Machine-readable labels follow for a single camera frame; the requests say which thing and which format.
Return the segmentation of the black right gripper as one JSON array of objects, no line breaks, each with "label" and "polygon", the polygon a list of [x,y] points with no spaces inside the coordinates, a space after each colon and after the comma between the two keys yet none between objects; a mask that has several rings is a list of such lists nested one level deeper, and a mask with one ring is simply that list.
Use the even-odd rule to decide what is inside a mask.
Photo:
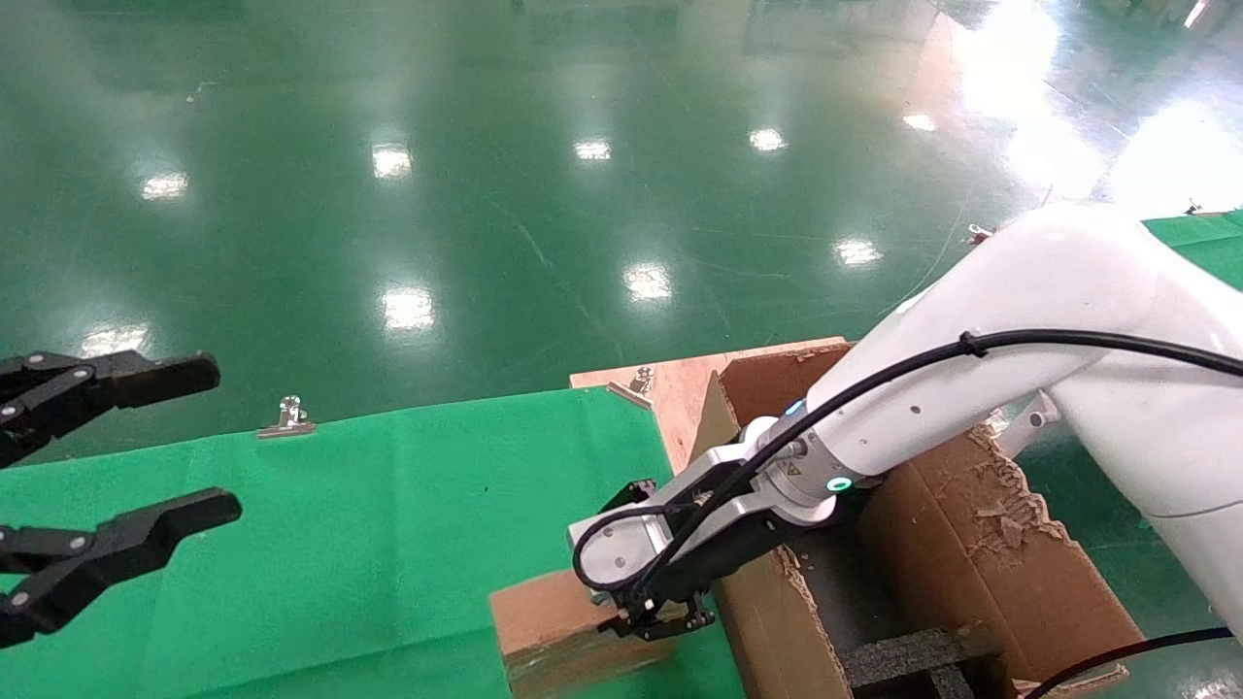
[{"label": "black right gripper", "polygon": [[[653,479],[626,483],[599,510],[600,515],[648,515],[656,493]],[[715,612],[704,595],[710,585],[737,572],[783,544],[783,526],[777,520],[738,520],[706,544],[679,556],[653,576],[653,597],[639,604],[624,604],[617,614],[595,626],[600,634],[638,638],[644,642],[671,641],[715,623]]]}]

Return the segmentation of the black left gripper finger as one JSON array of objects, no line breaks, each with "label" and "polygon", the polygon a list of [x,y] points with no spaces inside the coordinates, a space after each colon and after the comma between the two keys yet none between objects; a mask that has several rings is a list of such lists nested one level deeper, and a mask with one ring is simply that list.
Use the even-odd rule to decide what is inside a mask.
[{"label": "black left gripper finger", "polygon": [[213,354],[163,361],[139,352],[78,358],[35,352],[1,362],[1,465],[12,466],[113,409],[135,409],[220,384]]},{"label": "black left gripper finger", "polygon": [[165,568],[183,540],[241,516],[234,494],[204,488],[121,512],[92,531],[2,526],[1,568],[20,578],[2,593],[2,648],[63,629],[112,585]]}]

